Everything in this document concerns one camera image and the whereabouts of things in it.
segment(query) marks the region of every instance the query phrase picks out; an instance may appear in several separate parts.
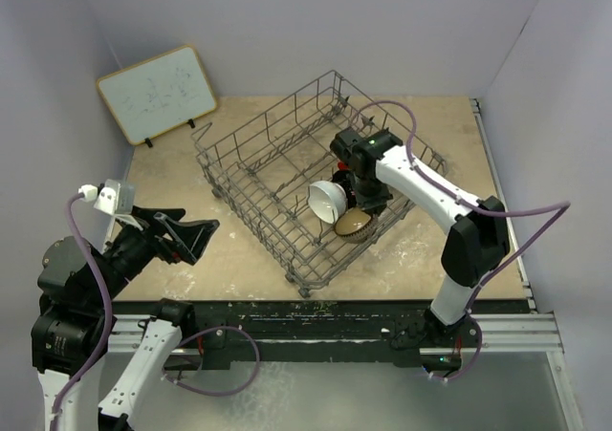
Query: wooden table surface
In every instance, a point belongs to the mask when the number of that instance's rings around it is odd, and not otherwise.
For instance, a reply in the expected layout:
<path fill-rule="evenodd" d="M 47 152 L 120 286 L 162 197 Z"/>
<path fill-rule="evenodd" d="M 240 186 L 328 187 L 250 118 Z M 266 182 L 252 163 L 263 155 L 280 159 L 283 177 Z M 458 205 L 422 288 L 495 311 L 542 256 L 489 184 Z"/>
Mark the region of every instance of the wooden table surface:
<path fill-rule="evenodd" d="M 483 198 L 495 193 L 483 143 L 467 97 L 386 97 L 404 102 L 419 121 L 418 136 L 448 163 L 447 178 Z M 268 109 L 279 97 L 222 97 L 218 109 L 196 120 L 212 121 L 212 144 Z M 365 98 L 351 97 L 356 106 Z M 399 108 L 386 108 L 404 123 Z M 196 161 L 192 130 L 181 126 L 156 139 L 154 147 L 138 146 L 129 181 L 136 204 L 183 207 L 185 220 L 218 219 L 203 258 L 194 266 L 170 266 L 155 259 L 118 296 L 118 300 L 299 300 L 295 285 L 230 208 L 215 199 Z M 445 237 L 421 210 L 412 209 L 327 288 L 313 299 L 431 299 L 444 271 L 440 256 Z M 480 293 L 481 298 L 525 298 L 516 266 L 510 266 Z"/>

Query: whiteboard stand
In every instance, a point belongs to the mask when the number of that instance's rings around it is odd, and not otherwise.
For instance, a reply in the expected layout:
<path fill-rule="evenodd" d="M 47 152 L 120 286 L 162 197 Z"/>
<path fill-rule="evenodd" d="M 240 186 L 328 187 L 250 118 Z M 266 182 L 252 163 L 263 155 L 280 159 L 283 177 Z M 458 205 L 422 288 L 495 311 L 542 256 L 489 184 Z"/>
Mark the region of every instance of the whiteboard stand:
<path fill-rule="evenodd" d="M 189 125 L 189 127 L 191 128 L 195 128 L 195 122 L 193 121 L 193 119 L 189 119 L 187 121 L 187 125 Z M 150 149 L 151 147 L 153 147 L 153 141 L 151 141 L 151 138 L 147 137 L 144 139 L 144 142 L 146 143 L 146 146 Z"/>
<path fill-rule="evenodd" d="M 98 91 L 127 140 L 152 139 L 217 107 L 195 49 L 183 46 L 98 80 Z"/>

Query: wire dish rack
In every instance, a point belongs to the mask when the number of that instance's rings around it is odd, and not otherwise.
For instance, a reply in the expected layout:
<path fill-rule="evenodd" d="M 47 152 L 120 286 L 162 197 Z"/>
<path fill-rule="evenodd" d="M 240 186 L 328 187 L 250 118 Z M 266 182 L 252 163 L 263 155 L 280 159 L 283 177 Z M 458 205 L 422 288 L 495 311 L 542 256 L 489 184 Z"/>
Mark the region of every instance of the wire dish rack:
<path fill-rule="evenodd" d="M 330 71 L 276 103 L 235 132 L 207 143 L 211 124 L 192 134 L 197 160 L 212 186 L 296 283 L 303 298 L 327 286 L 414 206 L 390 188 L 393 199 L 365 242 L 349 244 L 325 225 L 307 204 L 308 186 L 330 180 L 338 159 L 329 150 L 335 134 L 348 127 L 362 105 L 372 101 L 336 71 Z M 381 106 L 355 118 L 367 137 L 389 128 L 401 138 L 409 128 Z M 413 152 L 445 175 L 445 160 L 415 138 Z"/>

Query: purple cable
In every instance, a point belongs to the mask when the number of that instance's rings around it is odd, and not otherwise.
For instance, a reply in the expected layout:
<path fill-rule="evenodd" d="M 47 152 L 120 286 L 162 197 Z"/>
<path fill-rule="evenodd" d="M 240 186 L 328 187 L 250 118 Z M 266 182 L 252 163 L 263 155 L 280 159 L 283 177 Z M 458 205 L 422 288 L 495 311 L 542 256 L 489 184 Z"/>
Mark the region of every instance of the purple cable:
<path fill-rule="evenodd" d="M 239 333 L 241 335 L 243 335 L 252 345 L 252 349 L 255 352 L 255 367 L 253 367 L 252 372 L 251 372 L 251 376 L 249 378 L 247 378 L 247 381 L 245 381 L 242 385 L 233 388 L 231 390 L 228 391 L 209 391 L 209 390 L 202 390 L 200 388 L 196 388 L 194 386 L 191 385 L 187 385 L 186 383 L 182 383 L 181 381 L 179 381 L 178 379 L 175 378 L 171 378 L 168 376 L 167 372 L 164 371 L 164 377 L 174 383 L 177 386 L 180 386 L 181 388 L 184 388 L 192 393 L 197 393 L 198 395 L 204 395 L 204 396 L 213 396 L 216 398 L 222 398 L 225 396 L 232 396 L 235 395 L 236 393 L 240 393 L 242 390 L 244 390 L 245 388 L 247 388 L 254 380 L 255 377 L 257 377 L 257 373 L 259 372 L 259 367 L 261 365 L 261 359 L 259 356 L 259 349 L 257 348 L 257 344 L 255 343 L 255 341 L 253 340 L 253 338 L 248 335 L 246 332 L 244 332 L 242 329 L 238 329 L 238 328 L 234 328 L 232 326 L 217 326 L 214 328 L 208 328 L 205 329 L 203 331 L 200 331 L 197 334 L 194 334 L 188 338 L 186 338 L 185 340 L 183 340 L 179 346 L 177 348 L 183 347 L 185 346 L 187 343 L 189 343 L 192 340 L 195 340 L 198 337 L 201 337 L 203 335 L 206 334 L 210 334 L 210 333 L 216 333 L 217 331 L 222 330 L 222 331 L 234 331 L 235 333 Z"/>
<path fill-rule="evenodd" d="M 523 218 L 527 216 L 537 216 L 540 214 L 551 213 L 553 211 L 556 212 L 548 221 L 546 221 L 546 223 L 542 225 L 540 229 L 538 229 L 534 233 L 534 235 L 532 235 L 529 238 L 529 240 L 527 240 L 519 249 L 517 249 L 506 261 L 500 264 L 495 270 L 491 271 L 474 288 L 474 291 L 470 297 L 470 300 L 468 301 L 468 304 L 466 305 L 466 318 L 470 320 L 472 324 L 475 325 L 475 328 L 476 328 L 476 333 L 478 336 L 478 346 L 476 347 L 476 351 L 474 355 L 471 357 L 470 362 L 466 365 L 466 367 L 461 369 L 458 373 L 456 373 L 452 377 L 433 376 L 434 378 L 441 379 L 442 381 L 455 380 L 463 376 L 467 371 L 469 371 L 473 367 L 473 365 L 476 362 L 476 359 L 478 358 L 482 350 L 482 329 L 480 328 L 480 325 L 478 324 L 478 322 L 475 319 L 473 319 L 470 315 L 471 306 L 476 300 L 478 293 L 483 289 L 483 287 L 487 283 L 489 283 L 494 278 L 494 276 L 496 276 L 500 271 L 505 269 L 517 257 L 521 256 L 527 250 L 527 248 L 529 248 L 548 229 L 548 227 L 554 224 L 557 221 L 557 219 L 560 218 L 563 215 L 563 213 L 565 213 L 565 211 L 567 211 L 567 209 L 570 207 L 570 202 L 567 202 L 567 201 L 560 202 L 554 205 L 544 206 L 542 208 L 526 209 L 526 210 L 521 210 L 521 211 L 488 211 L 486 209 L 482 209 L 480 206 L 473 205 L 469 203 L 468 201 L 463 200 L 461 198 L 457 199 L 456 194 L 452 190 L 444 187 L 442 184 L 431 179 L 427 173 L 425 173 L 421 168 L 419 168 L 419 165 L 414 164 L 414 155 L 412 154 L 412 142 L 414 141 L 414 137 L 416 136 L 416 132 L 417 132 L 417 119 L 414 116 L 414 113 L 412 112 L 412 110 L 408 108 L 405 104 L 400 103 L 399 101 L 394 101 L 392 99 L 382 99 L 378 101 L 371 101 L 370 103 L 361 107 L 359 111 L 355 113 L 355 115 L 349 121 L 349 126 L 353 124 L 353 122 L 360 116 L 363 110 L 370 108 L 372 106 L 379 106 L 381 104 L 392 104 L 395 106 L 399 106 L 400 108 L 402 108 L 404 111 L 408 113 L 408 115 L 410 116 L 410 119 L 412 120 L 412 129 L 410 130 L 410 135 L 408 136 L 408 140 L 405 143 L 405 150 L 406 150 L 406 154 L 408 157 L 408 161 L 410 162 L 410 165 L 419 174 L 419 176 L 421 176 L 421 178 L 423 178 L 425 181 L 427 181 L 428 183 L 430 183 L 437 189 L 441 190 L 442 192 L 444 192 L 451 198 L 456 199 L 458 204 L 461 204 L 462 206 L 469 208 L 478 214 L 489 216 L 492 218 Z"/>
<path fill-rule="evenodd" d="M 68 227 L 70 228 L 70 231 L 75 237 L 76 244 L 78 245 L 78 248 L 85 257 L 85 261 L 87 261 L 89 268 L 94 274 L 96 283 L 98 284 L 99 293 L 102 297 L 102 304 L 104 306 L 104 326 L 102 327 L 102 335 L 100 336 L 98 344 L 96 345 L 94 351 L 90 354 L 90 356 L 87 358 L 82 367 L 76 372 L 76 374 L 74 374 L 72 378 L 68 380 L 68 383 L 66 383 L 64 387 L 59 391 L 59 393 L 57 393 L 57 396 L 54 400 L 54 405 L 51 408 L 51 413 L 54 414 L 54 418 L 51 420 L 51 424 L 49 426 L 50 431 L 57 430 L 57 417 L 60 414 L 61 402 L 64 400 L 64 398 L 66 397 L 70 389 L 75 385 L 75 383 L 77 383 L 81 379 L 81 377 L 83 377 L 83 375 L 85 375 L 85 373 L 89 371 L 89 369 L 94 364 L 96 364 L 96 361 L 98 361 L 99 356 L 106 347 L 108 337 L 111 333 L 111 329 L 113 328 L 113 308 L 111 296 L 108 293 L 106 283 L 104 282 L 104 277 L 102 276 L 102 273 L 98 268 L 98 264 L 96 264 L 94 256 L 92 256 L 91 250 L 87 246 L 87 243 L 83 236 L 80 234 L 80 231 L 77 227 L 77 223 L 75 221 L 75 217 L 73 216 L 73 203 L 82 198 L 83 194 L 76 194 L 68 200 L 68 203 L 65 207 L 66 220 L 68 221 Z"/>

